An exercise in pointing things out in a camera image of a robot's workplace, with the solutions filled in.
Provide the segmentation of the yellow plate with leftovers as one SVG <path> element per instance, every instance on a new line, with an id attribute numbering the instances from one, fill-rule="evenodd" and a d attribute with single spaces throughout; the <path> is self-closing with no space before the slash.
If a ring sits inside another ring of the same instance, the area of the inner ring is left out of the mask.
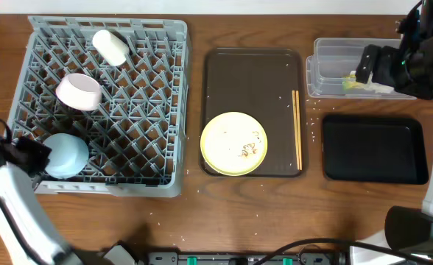
<path id="1" fill-rule="evenodd" d="M 252 116 L 227 112 L 215 116 L 200 136 L 200 153 L 214 171 L 242 176 L 256 170 L 268 151 L 268 138 Z"/>

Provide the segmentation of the light blue saucer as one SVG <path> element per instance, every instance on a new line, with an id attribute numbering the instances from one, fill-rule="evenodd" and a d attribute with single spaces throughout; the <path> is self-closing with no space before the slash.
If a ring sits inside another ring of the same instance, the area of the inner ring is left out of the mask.
<path id="1" fill-rule="evenodd" d="M 43 145 L 51 149 L 45 171 L 56 179 L 68 179 L 78 175 L 88 162 L 88 146 L 77 136 L 54 134 L 49 136 Z"/>

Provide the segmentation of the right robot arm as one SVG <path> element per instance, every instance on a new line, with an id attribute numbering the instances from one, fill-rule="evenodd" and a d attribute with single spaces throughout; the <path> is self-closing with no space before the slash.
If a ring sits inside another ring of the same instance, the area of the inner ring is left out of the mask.
<path id="1" fill-rule="evenodd" d="M 419 1 L 397 28 L 398 48 L 366 46 L 356 81 L 374 82 L 418 99 L 433 99 L 433 0 Z M 433 263 L 433 167 L 421 209 L 394 206 L 384 229 L 349 250 L 351 264 Z"/>

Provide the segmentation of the white cup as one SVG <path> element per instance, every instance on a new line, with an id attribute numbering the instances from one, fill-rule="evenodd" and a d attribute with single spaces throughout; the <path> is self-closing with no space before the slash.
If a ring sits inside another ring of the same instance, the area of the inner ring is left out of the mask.
<path id="1" fill-rule="evenodd" d="M 120 66 L 126 61 L 128 46 L 106 29 L 99 30 L 92 38 L 92 44 L 111 66 Z"/>

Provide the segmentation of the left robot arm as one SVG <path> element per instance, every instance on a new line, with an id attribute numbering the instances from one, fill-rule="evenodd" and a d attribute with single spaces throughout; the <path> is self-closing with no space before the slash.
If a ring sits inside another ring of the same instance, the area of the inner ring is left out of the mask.
<path id="1" fill-rule="evenodd" d="M 31 175 L 45 169 L 50 148 L 11 130 L 0 135 L 0 236 L 13 264 L 140 264 L 117 243 L 105 252 L 77 249 L 56 230 L 37 200 Z"/>

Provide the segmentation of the pink bowl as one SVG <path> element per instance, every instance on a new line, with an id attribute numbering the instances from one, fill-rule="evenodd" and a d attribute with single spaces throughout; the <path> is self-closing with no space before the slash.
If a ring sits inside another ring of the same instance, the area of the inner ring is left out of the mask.
<path id="1" fill-rule="evenodd" d="M 57 98 L 76 110 L 96 110 L 102 100 L 100 84 L 85 74 L 67 74 L 55 90 Z"/>

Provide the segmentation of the green yellow snack wrapper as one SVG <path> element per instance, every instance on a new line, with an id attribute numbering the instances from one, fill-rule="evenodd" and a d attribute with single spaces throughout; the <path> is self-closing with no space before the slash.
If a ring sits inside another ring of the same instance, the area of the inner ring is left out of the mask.
<path id="1" fill-rule="evenodd" d="M 342 78 L 342 89 L 347 91 L 357 89 L 359 83 L 356 81 L 356 72 L 352 71 L 348 76 Z"/>

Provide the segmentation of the white paper napkin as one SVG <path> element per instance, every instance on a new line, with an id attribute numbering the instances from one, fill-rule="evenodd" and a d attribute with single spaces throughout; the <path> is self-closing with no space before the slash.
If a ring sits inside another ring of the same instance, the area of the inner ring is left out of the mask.
<path id="1" fill-rule="evenodd" d="M 370 74 L 366 84 L 358 82 L 357 90 L 372 91 L 374 93 L 392 93 L 394 91 L 393 87 L 372 82 L 372 77 L 373 75 Z"/>

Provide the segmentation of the wooden chopstick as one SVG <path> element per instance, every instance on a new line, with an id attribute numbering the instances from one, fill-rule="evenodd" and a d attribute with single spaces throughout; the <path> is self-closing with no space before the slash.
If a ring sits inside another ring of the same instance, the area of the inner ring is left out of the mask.
<path id="1" fill-rule="evenodd" d="M 301 124 L 300 124 L 300 97 L 299 91 L 295 91 L 295 107 L 296 107 L 296 119 L 298 126 L 298 160 L 299 160 L 299 170 L 303 170 L 303 155 L 302 155 L 302 145 L 301 145 Z"/>
<path id="2" fill-rule="evenodd" d="M 294 122 L 294 137 L 295 137 L 295 159 L 298 171 L 300 171 L 299 161 L 299 143 L 298 143 L 298 122 L 297 122 L 297 107 L 296 107 L 296 91 L 292 91 L 292 112 Z"/>

